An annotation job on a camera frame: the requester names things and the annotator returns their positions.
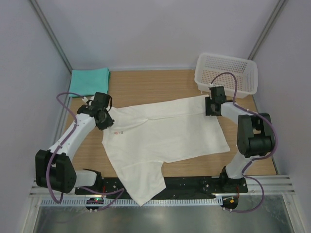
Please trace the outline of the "white printed t-shirt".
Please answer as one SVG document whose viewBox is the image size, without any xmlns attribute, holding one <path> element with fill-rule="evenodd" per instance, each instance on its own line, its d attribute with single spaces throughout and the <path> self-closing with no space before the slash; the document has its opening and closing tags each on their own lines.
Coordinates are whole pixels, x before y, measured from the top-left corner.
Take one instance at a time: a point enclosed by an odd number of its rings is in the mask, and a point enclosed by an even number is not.
<svg viewBox="0 0 311 233">
<path fill-rule="evenodd" d="M 102 144 L 130 197 L 143 205 L 165 189 L 162 165 L 229 152 L 215 116 L 206 116 L 196 96 L 110 110 L 112 127 Z"/>
</svg>

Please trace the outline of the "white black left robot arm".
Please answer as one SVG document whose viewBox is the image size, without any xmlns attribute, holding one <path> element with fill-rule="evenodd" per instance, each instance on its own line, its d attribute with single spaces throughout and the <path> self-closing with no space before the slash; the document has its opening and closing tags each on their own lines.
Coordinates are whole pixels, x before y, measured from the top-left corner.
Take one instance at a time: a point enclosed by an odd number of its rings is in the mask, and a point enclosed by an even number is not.
<svg viewBox="0 0 311 233">
<path fill-rule="evenodd" d="M 112 97 L 97 92 L 91 99 L 84 98 L 84 102 L 76 113 L 69 111 L 73 122 L 55 144 L 47 150 L 39 150 L 35 155 L 36 184 L 47 188 L 50 193 L 67 194 L 82 187 L 92 194 L 102 191 L 101 173 L 91 169 L 75 170 L 72 161 L 93 129 L 103 131 L 113 126 L 114 120 L 109 114 Z"/>
</svg>

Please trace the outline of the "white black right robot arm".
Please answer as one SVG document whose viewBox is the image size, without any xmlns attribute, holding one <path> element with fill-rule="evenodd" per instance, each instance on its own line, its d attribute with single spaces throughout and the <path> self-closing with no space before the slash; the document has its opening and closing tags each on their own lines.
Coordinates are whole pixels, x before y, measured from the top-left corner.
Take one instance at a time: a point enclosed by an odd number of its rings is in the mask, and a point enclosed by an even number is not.
<svg viewBox="0 0 311 233">
<path fill-rule="evenodd" d="M 206 116 L 222 116 L 237 124 L 238 152 L 219 176 L 222 191 L 233 193 L 245 183 L 244 173 L 256 160 L 271 153 L 276 136 L 268 113 L 256 113 L 228 100 L 223 86 L 211 85 L 210 96 L 205 97 Z"/>
</svg>

